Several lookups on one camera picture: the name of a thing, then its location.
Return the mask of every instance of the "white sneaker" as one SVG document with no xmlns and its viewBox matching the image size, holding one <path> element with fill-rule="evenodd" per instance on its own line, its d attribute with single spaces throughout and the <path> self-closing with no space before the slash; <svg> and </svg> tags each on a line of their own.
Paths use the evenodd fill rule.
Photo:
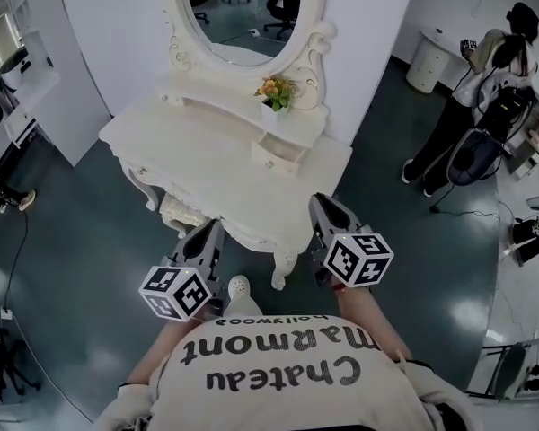
<svg viewBox="0 0 539 431">
<path fill-rule="evenodd" d="M 413 161 L 413 158 L 410 158 L 409 160 L 407 160 L 404 164 L 403 164 L 403 167 L 402 167 L 402 182 L 405 183 L 405 184 L 408 184 L 411 182 L 411 180 L 407 180 L 405 179 L 405 168 L 407 167 L 407 165 L 409 163 L 411 163 Z"/>
<path fill-rule="evenodd" d="M 227 285 L 227 293 L 230 296 L 230 300 L 234 300 L 238 295 L 249 296 L 250 281 L 244 275 L 233 277 Z"/>
<path fill-rule="evenodd" d="M 36 190 L 30 190 L 28 192 L 28 195 L 26 195 L 20 202 L 18 209 L 20 209 L 21 211 L 26 210 L 26 208 L 34 202 L 34 199 L 36 199 Z"/>
</svg>

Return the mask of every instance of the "sleeve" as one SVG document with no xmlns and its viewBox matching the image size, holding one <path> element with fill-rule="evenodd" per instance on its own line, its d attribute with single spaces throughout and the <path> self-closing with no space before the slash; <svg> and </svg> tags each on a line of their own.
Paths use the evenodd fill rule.
<svg viewBox="0 0 539 431">
<path fill-rule="evenodd" d="M 136 423 L 150 417 L 153 403 L 149 386 L 144 384 L 122 386 L 118 389 L 118 397 L 93 424 L 93 431 L 138 429 Z"/>
<path fill-rule="evenodd" d="M 469 65 L 476 74 L 480 74 L 485 70 L 491 52 L 504 38 L 505 34 L 499 29 L 492 29 L 485 34 L 482 42 L 469 57 Z"/>
<path fill-rule="evenodd" d="M 435 429 L 483 431 L 483 425 L 473 410 L 473 404 L 462 392 L 424 365 L 408 362 L 404 369 Z"/>
</svg>

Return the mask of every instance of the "white vanity table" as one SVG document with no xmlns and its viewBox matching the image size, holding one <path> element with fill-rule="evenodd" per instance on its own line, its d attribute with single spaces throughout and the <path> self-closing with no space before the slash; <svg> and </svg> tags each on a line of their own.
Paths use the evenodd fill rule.
<svg viewBox="0 0 539 431">
<path fill-rule="evenodd" d="M 172 71 L 100 133 L 147 195 L 148 209 L 158 208 L 157 186 L 197 217 L 220 218 L 241 245 L 274 254 L 272 285 L 279 290 L 313 236 L 309 198 L 333 193 L 351 155 L 350 147 L 323 135 L 328 111 L 321 55 L 335 28 L 321 21 L 322 10 L 323 0 L 302 0 L 282 52 L 252 66 L 252 59 L 264 57 L 243 48 L 216 50 L 188 16 L 188 0 L 171 0 Z M 222 52 L 230 53 L 231 63 Z M 248 66 L 239 65 L 244 54 Z M 298 89 L 286 120 L 270 129 L 253 92 L 272 75 L 295 80 Z M 287 152 L 303 156 L 297 173 L 281 158 Z M 175 221 L 166 223 L 181 231 Z"/>
</svg>

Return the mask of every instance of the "electrical outlet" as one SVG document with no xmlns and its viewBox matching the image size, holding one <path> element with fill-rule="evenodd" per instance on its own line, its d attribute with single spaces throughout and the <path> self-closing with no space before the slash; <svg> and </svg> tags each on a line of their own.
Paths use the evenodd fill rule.
<svg viewBox="0 0 539 431">
<path fill-rule="evenodd" d="M 0 308 L 0 317 L 6 321 L 11 321 L 14 319 L 12 310 L 6 310 L 4 307 Z"/>
</svg>

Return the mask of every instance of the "small drawer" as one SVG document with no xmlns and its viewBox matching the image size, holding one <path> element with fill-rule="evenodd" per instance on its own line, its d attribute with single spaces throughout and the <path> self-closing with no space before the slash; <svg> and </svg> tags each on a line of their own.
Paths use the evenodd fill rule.
<svg viewBox="0 0 539 431">
<path fill-rule="evenodd" d="M 277 174 L 297 175 L 307 149 L 265 133 L 258 141 L 252 141 L 252 159 Z"/>
</svg>

